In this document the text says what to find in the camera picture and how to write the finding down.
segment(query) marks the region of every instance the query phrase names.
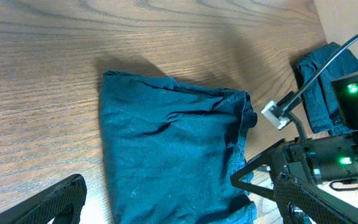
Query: wooden table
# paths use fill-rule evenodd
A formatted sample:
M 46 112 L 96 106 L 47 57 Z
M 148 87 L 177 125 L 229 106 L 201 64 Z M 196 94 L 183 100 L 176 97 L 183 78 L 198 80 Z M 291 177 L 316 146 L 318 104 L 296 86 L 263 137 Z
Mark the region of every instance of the wooden table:
M 80 173 L 82 223 L 112 222 L 98 120 L 104 70 L 248 90 L 259 112 L 296 90 L 290 64 L 324 41 L 312 0 L 0 1 L 0 212 Z M 302 107 L 295 114 L 306 121 Z M 295 136 L 259 113 L 247 158 Z M 275 205 L 252 199 L 260 222 L 278 222 Z

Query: teal cloth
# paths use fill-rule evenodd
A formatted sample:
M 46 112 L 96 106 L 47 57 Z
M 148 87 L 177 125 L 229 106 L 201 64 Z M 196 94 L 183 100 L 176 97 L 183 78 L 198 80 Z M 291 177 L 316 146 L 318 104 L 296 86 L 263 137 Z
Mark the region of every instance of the teal cloth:
M 340 48 L 340 45 L 332 42 L 301 58 L 297 62 L 297 67 L 304 81 L 307 82 L 338 48 Z M 308 115 L 311 130 L 314 133 L 328 131 L 330 135 L 336 136 L 353 131 L 343 123 L 331 82 L 357 71 L 358 59 L 350 50 L 345 50 L 303 92 L 302 98 L 306 114 Z
M 255 204 L 229 177 L 245 166 L 256 122 L 246 91 L 105 72 L 100 123 L 114 222 L 253 223 Z

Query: green led light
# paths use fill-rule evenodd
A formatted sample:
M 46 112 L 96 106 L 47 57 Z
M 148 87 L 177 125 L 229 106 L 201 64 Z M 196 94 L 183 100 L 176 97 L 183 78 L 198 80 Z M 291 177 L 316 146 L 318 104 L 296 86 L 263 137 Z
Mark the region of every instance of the green led light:
M 342 157 L 339 159 L 339 163 L 342 165 L 352 164 L 352 159 L 350 157 Z
M 348 85 L 347 89 L 349 90 L 349 93 L 357 93 L 358 92 L 358 86 L 356 83 Z

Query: crumpled cloth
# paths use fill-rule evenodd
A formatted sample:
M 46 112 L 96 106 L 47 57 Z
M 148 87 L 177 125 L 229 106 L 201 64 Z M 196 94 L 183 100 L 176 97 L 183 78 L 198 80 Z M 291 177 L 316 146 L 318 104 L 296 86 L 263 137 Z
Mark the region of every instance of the crumpled cloth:
M 246 164 L 256 122 L 246 91 L 105 72 L 100 125 L 114 222 L 253 223 L 255 204 L 229 177 Z
M 338 48 L 340 48 L 340 45 L 332 42 L 299 59 L 297 68 L 302 74 L 304 82 L 307 82 Z M 331 81 L 357 71 L 358 59 L 350 50 L 345 50 L 303 92 L 302 98 L 306 114 L 311 130 L 314 133 L 328 131 L 330 135 L 336 136 L 352 132 L 351 129 L 344 125 L 339 114 L 339 105 L 331 86 Z

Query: black cable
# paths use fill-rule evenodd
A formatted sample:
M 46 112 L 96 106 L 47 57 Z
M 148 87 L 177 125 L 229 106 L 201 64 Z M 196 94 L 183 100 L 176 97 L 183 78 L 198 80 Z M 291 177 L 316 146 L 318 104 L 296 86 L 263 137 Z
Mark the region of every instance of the black cable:
M 288 112 L 287 118 L 289 118 L 295 124 L 301 140 L 306 140 L 305 130 L 303 129 L 302 122 L 298 119 L 298 117 L 296 117 L 292 112 Z
M 329 184 L 329 187 L 335 191 L 351 191 L 351 190 L 358 190 L 358 187 L 352 187 L 352 188 L 336 188 L 334 187 L 334 184 L 336 183 L 342 183 L 342 181 L 334 181 Z
M 328 67 L 328 65 L 336 58 L 338 55 L 340 55 L 344 50 L 346 50 L 348 47 L 350 47 L 354 42 L 358 41 L 358 34 L 355 35 L 353 38 L 348 40 L 344 45 L 342 45 L 340 48 L 338 48 L 332 56 L 328 58 L 326 63 L 319 67 L 317 71 L 314 73 L 314 75 L 292 96 L 291 100 L 288 103 L 285 103 L 282 109 L 282 114 L 285 114 L 290 107 L 290 105 L 301 96 L 301 94 L 307 89 L 310 84 L 317 79 L 317 77 L 321 74 L 321 72 Z

